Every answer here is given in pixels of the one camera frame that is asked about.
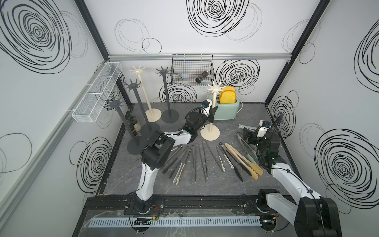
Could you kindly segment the dark grey rack stand front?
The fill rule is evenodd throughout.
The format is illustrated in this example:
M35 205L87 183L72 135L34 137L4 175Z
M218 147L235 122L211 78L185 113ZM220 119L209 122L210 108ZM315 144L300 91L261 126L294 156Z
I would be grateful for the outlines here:
M111 101L109 103L108 107L110 109L115 109L117 111L120 118L122 119L123 124L125 125L126 130L128 131L128 133L131 136L131 140L127 144L128 152L132 155L140 155L141 152L143 151L143 149L147 145L147 139L145 137L142 137L142 136L136 136L133 133L133 131L132 131L132 129L128 123L127 118L125 117L125 115L123 114L123 112L121 110L121 106L122 106L121 101L114 99L113 101Z

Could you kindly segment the black nylon tongs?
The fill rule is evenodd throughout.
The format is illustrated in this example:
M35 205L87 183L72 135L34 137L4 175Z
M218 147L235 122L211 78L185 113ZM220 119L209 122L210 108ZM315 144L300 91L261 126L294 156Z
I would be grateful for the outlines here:
M243 182L243 178L242 178L242 175L241 173L239 172L238 168L235 166L234 162L232 161L233 160L233 156L231 155L231 153L227 150L227 148L222 144L222 142L219 143L219 145L221 146L221 149L224 153L224 155L226 156L227 160L229 161L230 165L233 167L237 177L239 178L239 180L241 182Z

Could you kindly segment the yellow sponge toast slice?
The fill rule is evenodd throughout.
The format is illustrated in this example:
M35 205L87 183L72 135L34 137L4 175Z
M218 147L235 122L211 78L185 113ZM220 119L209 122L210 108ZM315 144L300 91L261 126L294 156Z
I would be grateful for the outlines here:
M236 92L234 87L226 86L219 96L220 104L234 104L236 102Z

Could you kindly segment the dark grey rack stand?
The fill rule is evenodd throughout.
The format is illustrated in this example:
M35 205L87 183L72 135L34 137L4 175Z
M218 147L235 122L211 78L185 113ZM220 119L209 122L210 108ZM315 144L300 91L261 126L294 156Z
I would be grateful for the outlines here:
M144 136L145 138L150 138L151 135L158 129L160 129L160 126L156 123L156 122L149 122L148 120L148 117L146 115L146 112L145 112L145 109L144 109L144 106L143 106L143 103L141 101L141 98L139 96L139 92L138 92L138 89L141 85L141 83L138 81L138 79L135 80L135 82L132 81L132 79L130 79L130 83L126 83L125 84L125 88L128 90L128 91L131 91L133 90L134 94L135 94L135 97L137 99L137 102L138 102L138 105L140 107L140 110L142 112L142 115L143 115L143 118L145 120L145 124L141 127L141 134L142 136Z
M174 123L178 120L179 113L176 110L171 109L171 105L169 101L167 78L166 78L166 76L169 74L168 67L166 69L164 69L163 67L161 67L161 69L157 69L156 74L159 74L160 76L162 76L165 97L166 97L166 104L167 104L167 110L162 113L161 118L165 123Z
M121 101L114 99L113 101L111 101L109 103L108 107L110 109L115 109L117 111L120 118L122 119L123 124L125 125L126 130L128 131L128 133L131 136L131 140L127 144L128 152L132 155L140 155L141 152L143 151L143 149L147 145L147 139L145 137L142 137L142 136L136 136L133 133L133 131L132 131L132 129L128 123L127 118L125 117L125 115L123 114L123 112L121 110L121 106L122 106Z

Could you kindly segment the small glass jar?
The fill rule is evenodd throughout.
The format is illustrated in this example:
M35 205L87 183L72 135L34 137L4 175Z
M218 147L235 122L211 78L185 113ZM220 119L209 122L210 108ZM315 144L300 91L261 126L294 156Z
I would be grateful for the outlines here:
M139 120L135 116L129 116L128 118L129 126L135 136L141 131L141 125Z

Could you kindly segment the dark grey rack stand middle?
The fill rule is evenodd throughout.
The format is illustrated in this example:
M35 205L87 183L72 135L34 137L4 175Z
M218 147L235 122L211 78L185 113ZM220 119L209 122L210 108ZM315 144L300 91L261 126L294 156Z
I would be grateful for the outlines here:
M132 81L132 79L130 79L130 83L126 83L125 84L125 88L128 90L128 91L131 91L133 90L134 94L135 94L135 97L137 99L137 102L138 102L138 105L140 107L140 110L142 112L142 115L143 115L143 118L145 120L145 124L141 127L141 134L142 136L144 136L145 138L150 138L151 135L158 129L160 129L160 126L156 123L156 122L149 122L148 120L148 117L146 115L146 112L145 112L145 109L144 109L144 106L143 106L143 103L141 101L141 98L139 96L139 92L138 92L138 89L141 85L141 83L138 81L138 79L135 80L135 82Z

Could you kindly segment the slim black tongs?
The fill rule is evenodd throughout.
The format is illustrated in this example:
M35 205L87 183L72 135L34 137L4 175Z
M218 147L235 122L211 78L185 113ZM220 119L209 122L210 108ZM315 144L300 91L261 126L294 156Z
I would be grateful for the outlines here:
M220 161L216 157L216 154L205 140L200 142L200 155L202 158L206 181L212 184L220 181L220 175L224 173L223 168Z

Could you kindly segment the small steel tongs white tip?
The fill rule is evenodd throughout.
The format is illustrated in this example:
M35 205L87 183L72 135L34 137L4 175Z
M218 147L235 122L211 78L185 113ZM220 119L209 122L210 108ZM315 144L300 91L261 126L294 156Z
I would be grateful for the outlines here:
M234 169L234 166L233 166L232 162L229 160L229 158L224 153L224 151L222 150L222 148L219 145L217 145L216 148L217 148L219 160L220 160L220 163L221 163L222 171L223 172L226 171L226 168L224 166L224 161L226 161L226 163L230 166L231 169Z

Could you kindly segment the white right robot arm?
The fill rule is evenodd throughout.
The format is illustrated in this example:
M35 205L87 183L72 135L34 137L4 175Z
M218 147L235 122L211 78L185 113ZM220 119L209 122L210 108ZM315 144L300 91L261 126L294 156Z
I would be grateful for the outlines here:
M278 153L279 133L271 128L243 130L243 140L256 145L259 164L277 179L293 201L275 189L262 189L256 200L260 212L275 210L294 226L299 237L341 237L337 204L308 186Z

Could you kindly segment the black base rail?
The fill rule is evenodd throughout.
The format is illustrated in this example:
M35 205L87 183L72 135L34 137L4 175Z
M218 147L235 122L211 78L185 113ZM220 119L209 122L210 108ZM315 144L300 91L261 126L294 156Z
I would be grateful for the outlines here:
M150 212L164 214L169 210L179 209L236 209L247 214L261 214L257 208L258 195L154 195L148 202ZM82 213L88 211L121 210L128 214L138 214L141 209L137 207L132 195L109 195L88 198Z

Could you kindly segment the green ringed steel tongs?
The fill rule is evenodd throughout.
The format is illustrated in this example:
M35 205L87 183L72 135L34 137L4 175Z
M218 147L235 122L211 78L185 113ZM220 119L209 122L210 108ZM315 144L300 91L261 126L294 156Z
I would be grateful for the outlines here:
M245 141L242 139L240 133L236 132L235 133L236 136L237 136L237 139L239 141L239 143L241 144L243 150L245 151L246 155L247 155L247 159L251 162L251 163L254 163L258 166L262 166L260 163L259 163L259 160L256 156L256 151Z

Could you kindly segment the dark grey rack stand back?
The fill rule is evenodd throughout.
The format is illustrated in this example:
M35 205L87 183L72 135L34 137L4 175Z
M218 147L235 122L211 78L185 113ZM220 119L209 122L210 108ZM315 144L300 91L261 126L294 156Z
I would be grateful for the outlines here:
M157 69L156 74L159 74L160 76L162 76L165 97L166 97L166 104L167 104L167 110L162 113L161 118L165 123L174 123L178 120L179 113L176 110L171 109L171 105L169 101L167 78L166 78L166 76L169 74L168 67L166 69L164 69L163 67L161 67L161 69Z

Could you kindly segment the white handled slotted steel tongs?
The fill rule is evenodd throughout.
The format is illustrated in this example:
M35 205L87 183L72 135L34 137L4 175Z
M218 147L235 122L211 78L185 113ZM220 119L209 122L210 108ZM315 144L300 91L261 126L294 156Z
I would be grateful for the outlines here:
M240 128L240 129L244 129L244 128L246 128L246 129L248 129L248 130L250 130L250 131L255 131L255 130L257 129L257 127L247 126L247 125L242 125L242 124L239 124L239 125L238 125L238 128Z

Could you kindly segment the wooden bamboo tongs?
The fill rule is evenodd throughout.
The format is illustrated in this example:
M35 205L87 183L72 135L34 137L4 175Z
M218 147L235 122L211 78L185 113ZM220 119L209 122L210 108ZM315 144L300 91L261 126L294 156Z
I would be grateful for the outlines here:
M245 171L253 177L255 180L258 180L259 176L263 176L263 169L257 164L250 162L246 157L244 157L240 152L238 152L233 146L229 143L224 143L227 150L232 154L232 156L238 161L240 165L245 169Z

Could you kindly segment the black pepper grinder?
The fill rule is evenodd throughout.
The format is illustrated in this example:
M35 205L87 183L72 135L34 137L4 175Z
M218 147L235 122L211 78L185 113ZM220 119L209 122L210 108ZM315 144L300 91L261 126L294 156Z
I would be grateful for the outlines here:
M197 84L201 84L202 81L209 75L208 71L202 72L199 76L195 78Z

